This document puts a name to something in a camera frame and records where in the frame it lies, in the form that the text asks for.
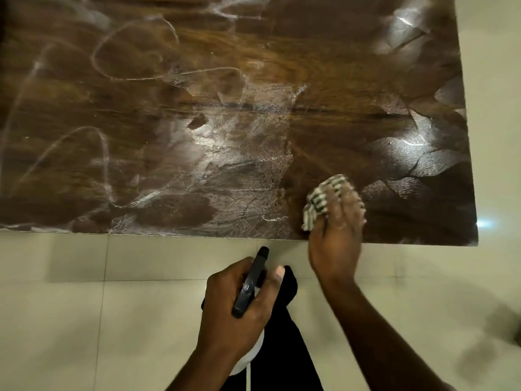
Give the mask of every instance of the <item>left hand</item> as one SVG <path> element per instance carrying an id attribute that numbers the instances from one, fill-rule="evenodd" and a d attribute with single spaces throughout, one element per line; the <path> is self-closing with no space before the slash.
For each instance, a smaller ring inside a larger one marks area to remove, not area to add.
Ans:
<path id="1" fill-rule="evenodd" d="M 231 315 L 231 310 L 242 287 L 243 275 L 250 270 L 252 263 L 252 258 L 244 258 L 208 279 L 196 348 L 199 353 L 228 359 L 230 365 L 235 365 L 259 339 L 270 319 L 284 268 L 278 266 L 268 273 L 244 316 L 237 319 Z"/>

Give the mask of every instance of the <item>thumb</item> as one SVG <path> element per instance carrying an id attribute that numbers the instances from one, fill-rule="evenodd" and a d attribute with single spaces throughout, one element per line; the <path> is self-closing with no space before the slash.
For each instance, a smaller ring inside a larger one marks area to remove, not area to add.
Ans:
<path id="1" fill-rule="evenodd" d="M 277 266 L 275 270 L 268 273 L 261 290 L 250 304 L 246 314 L 251 312 L 250 315 L 262 319 L 264 325 L 266 325 L 271 316 L 273 305 L 277 300 L 277 295 L 279 294 L 280 285 L 282 284 L 285 271 L 286 269 L 284 269 L 283 266 Z"/>

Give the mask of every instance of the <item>cloth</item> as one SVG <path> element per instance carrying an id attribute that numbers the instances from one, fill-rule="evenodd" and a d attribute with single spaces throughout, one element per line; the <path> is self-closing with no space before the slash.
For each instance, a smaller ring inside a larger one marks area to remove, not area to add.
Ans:
<path id="1" fill-rule="evenodd" d="M 264 343 L 251 362 L 251 391 L 323 391 L 306 344 L 285 303 L 275 302 Z M 246 391 L 246 369 L 229 376 L 220 391 Z"/>
<path id="2" fill-rule="evenodd" d="M 347 184 L 349 186 L 350 192 L 357 196 L 358 200 L 360 201 L 361 208 L 364 209 L 363 211 L 365 211 L 364 203 L 361 201 L 348 178 L 344 174 L 337 174 L 336 176 L 329 177 L 307 196 L 307 204 L 304 207 L 304 223 L 302 224 L 302 230 L 312 230 L 318 214 L 324 214 L 327 216 L 326 189 L 328 185 L 331 185 L 335 190 L 336 195 L 340 197 L 340 187 L 343 184 Z"/>

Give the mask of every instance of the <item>wood grain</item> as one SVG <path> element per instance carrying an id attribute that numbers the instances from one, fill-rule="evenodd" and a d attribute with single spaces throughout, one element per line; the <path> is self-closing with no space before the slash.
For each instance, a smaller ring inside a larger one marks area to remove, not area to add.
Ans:
<path id="1" fill-rule="evenodd" d="M 7 0 L 0 224 L 305 239 L 344 173 L 368 242 L 477 243 L 453 0 Z"/>

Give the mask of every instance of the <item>right hand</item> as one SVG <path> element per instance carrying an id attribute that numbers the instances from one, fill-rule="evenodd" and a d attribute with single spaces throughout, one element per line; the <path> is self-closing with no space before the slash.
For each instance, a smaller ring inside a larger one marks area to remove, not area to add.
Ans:
<path id="1" fill-rule="evenodd" d="M 343 185 L 338 198 L 328 187 L 329 219 L 319 215 L 309 235 L 309 262 L 321 283 L 354 280 L 365 218 L 360 197 L 351 192 Z"/>

